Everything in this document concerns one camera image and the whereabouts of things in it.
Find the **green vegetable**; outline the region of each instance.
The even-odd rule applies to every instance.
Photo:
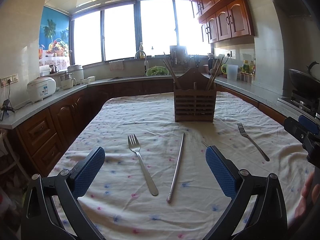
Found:
[[[169,75],[169,71],[162,66],[154,66],[147,70],[147,76]]]

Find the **faucet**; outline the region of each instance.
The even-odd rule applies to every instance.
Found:
[[[146,57],[145,61],[144,61],[144,72],[147,73],[147,69],[149,68],[149,62],[147,61],[147,54],[143,51],[143,50],[138,50],[136,52],[136,55],[134,56],[134,58],[137,58],[137,54],[138,52],[142,51],[144,53],[144,56]]]

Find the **palm tree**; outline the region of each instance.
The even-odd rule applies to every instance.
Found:
[[[53,43],[52,37],[53,37],[54,35],[56,35],[56,24],[54,23],[53,20],[47,19],[47,21],[48,21],[48,26],[43,27],[43,29],[44,29],[44,36],[45,36],[46,38],[51,38],[51,41],[52,41],[52,43]]]

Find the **electrical outlet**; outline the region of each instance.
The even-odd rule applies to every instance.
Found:
[[[226,52],[224,53],[224,56],[225,56],[225,57],[232,57],[232,51],[231,51],[231,50],[226,51]]]
[[[18,82],[18,74],[14,74],[12,76],[8,76],[8,77],[5,77],[5,78],[1,78],[0,81],[1,81],[1,87],[3,87],[4,85],[7,86],[9,85],[8,83],[8,80],[10,80],[10,84],[12,83],[15,83],[15,82]]]

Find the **tablecloth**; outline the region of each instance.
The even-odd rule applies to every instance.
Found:
[[[237,127],[246,132],[270,158],[266,162]],[[171,203],[166,202],[183,132],[185,142]],[[127,135],[135,134],[141,156],[156,184],[152,196]],[[300,200],[300,190],[313,170],[301,143],[249,103],[217,93],[213,123],[174,122],[173,93],[113,98],[78,136],[50,173],[72,169],[95,146],[105,150],[105,162],[85,196],[82,208],[106,239],[202,239],[230,202],[205,161],[205,146],[215,145],[238,169],[252,175],[278,175],[288,217]],[[73,232],[57,197],[57,210],[66,230]],[[236,231],[253,207],[252,197]]]

